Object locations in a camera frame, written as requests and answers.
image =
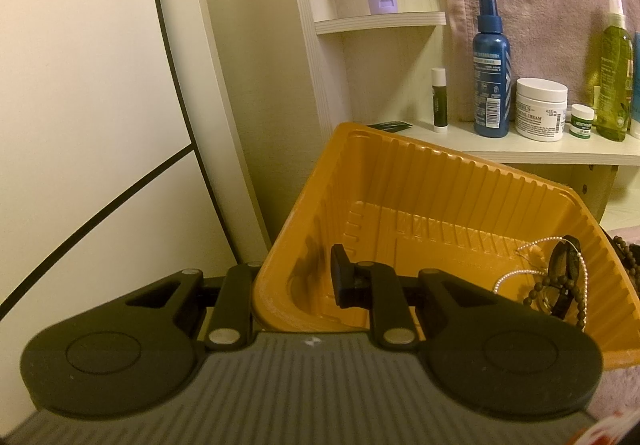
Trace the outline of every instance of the black line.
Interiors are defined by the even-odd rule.
[[[130,199],[134,194],[140,192],[140,190],[145,186],[151,183],[155,178],[157,178],[160,174],[166,171],[171,165],[180,161],[183,157],[189,154],[193,150],[193,145],[189,144],[184,149],[178,151],[171,158],[164,161],[160,165],[158,165],[155,169],[153,169],[150,173],[146,174],[138,181],[136,181],[132,186],[130,186],[127,190],[125,190],[122,194],[120,194],[116,199],[114,199],[111,203],[105,206],[100,212],[98,212],[94,217],[89,219],[84,225],[82,225],[79,229],[77,229],[73,234],[67,237],[62,244],[57,247],[54,251],[52,251],[44,261],[42,261],[36,268],[28,274],[28,276],[18,284],[18,287],[14,289],[1,304],[0,304],[0,321],[5,317],[9,310],[13,308],[18,301],[24,297],[24,295],[39,281],[42,276],[52,268],[55,263],[57,263],[64,255],[71,250],[78,242],[89,232],[91,232],[95,227],[97,227],[100,222],[104,221],[107,216],[112,214],[116,208],[121,206],[125,201]]]
[[[174,57],[171,54],[171,46],[169,46],[169,37],[166,34],[166,25],[164,24],[164,15],[162,14],[162,5],[160,0],[156,0],[156,11],[158,12],[158,22],[160,23],[160,31],[162,32],[162,41],[164,42],[164,50],[166,51],[166,58],[169,62],[169,69],[171,70],[171,76],[174,80],[175,94],[178,96],[178,102],[180,102],[180,109],[182,110],[182,117],[184,118],[184,123],[187,126],[187,132],[189,133],[189,138],[191,139],[191,144],[194,148],[194,153],[196,155],[196,160],[198,161],[198,167],[200,167],[200,173],[202,174],[202,178],[204,179],[204,183],[209,191],[209,197],[211,198],[211,202],[213,203],[213,208],[218,215],[218,219],[220,220],[220,225],[222,226],[222,231],[225,234],[226,240],[229,243],[229,247],[231,248],[231,253],[236,260],[236,263],[242,263],[240,259],[240,254],[238,253],[238,248],[231,239],[231,234],[226,226],[225,218],[222,216],[222,210],[220,210],[220,205],[218,205],[218,200],[213,192],[213,187],[211,186],[211,181],[209,180],[209,175],[207,174],[207,170],[204,167],[204,162],[202,161],[202,156],[200,155],[200,149],[198,148],[198,144],[196,142],[195,135],[193,134],[193,128],[191,127],[191,121],[189,120],[189,115],[187,113],[187,107],[184,105],[184,98],[182,97],[182,90],[180,89],[180,82],[178,81],[178,73],[175,71]]]

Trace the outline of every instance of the white shelf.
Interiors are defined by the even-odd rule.
[[[513,124],[504,138],[485,138],[474,132],[473,123],[449,125],[444,134],[418,121],[398,134],[415,138],[498,163],[546,163],[640,166],[640,140],[627,135],[616,142],[599,136],[595,129],[591,138],[583,140],[568,133],[568,125],[560,141],[543,142],[524,138]]]
[[[345,31],[370,30],[376,28],[398,28],[407,26],[444,26],[447,23],[443,11],[412,11],[363,15],[345,19],[322,20],[315,22],[316,34],[327,35]]]

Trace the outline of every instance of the white jar lid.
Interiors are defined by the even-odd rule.
[[[563,84],[544,78],[518,78],[516,92],[532,100],[565,102],[568,89]]]
[[[588,105],[574,104],[571,106],[571,116],[581,118],[582,120],[593,120],[595,112]]]

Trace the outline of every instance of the barcode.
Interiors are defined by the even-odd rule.
[[[486,119],[484,125],[497,129],[500,127],[500,98],[486,99]]]

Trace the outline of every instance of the cosmetic bottle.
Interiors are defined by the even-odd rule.
[[[638,53],[640,53],[640,33],[636,32],[634,37],[634,49],[636,56],[634,57],[634,92],[631,99],[631,122],[629,125],[629,134],[634,138],[640,138],[640,72],[638,68]]]
[[[511,49],[502,34],[496,0],[479,0],[479,33],[474,38],[476,133],[502,138],[509,132]]]
[[[622,0],[609,0],[609,26],[602,36],[600,97],[595,126],[599,135],[623,141],[629,127],[634,48],[625,29]]]

